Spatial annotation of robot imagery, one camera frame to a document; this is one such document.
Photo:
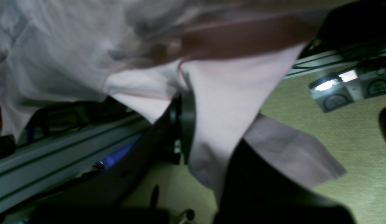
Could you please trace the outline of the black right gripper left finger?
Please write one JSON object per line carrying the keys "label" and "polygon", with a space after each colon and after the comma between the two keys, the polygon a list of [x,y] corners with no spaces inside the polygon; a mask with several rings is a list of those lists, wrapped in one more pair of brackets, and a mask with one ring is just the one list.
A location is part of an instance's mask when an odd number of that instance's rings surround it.
{"label": "black right gripper left finger", "polygon": [[178,94],[159,120],[112,167],[88,181],[45,200],[32,224],[171,224],[167,210],[157,208],[159,186],[144,208],[123,208],[151,166],[159,161],[188,163],[195,129],[193,92]]}

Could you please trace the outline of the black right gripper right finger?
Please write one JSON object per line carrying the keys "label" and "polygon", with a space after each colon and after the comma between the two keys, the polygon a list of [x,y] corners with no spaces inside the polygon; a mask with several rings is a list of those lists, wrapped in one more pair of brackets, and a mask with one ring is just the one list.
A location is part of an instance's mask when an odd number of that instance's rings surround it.
{"label": "black right gripper right finger", "polygon": [[215,224],[354,224],[343,205],[299,186],[257,155],[245,140],[227,169]]}

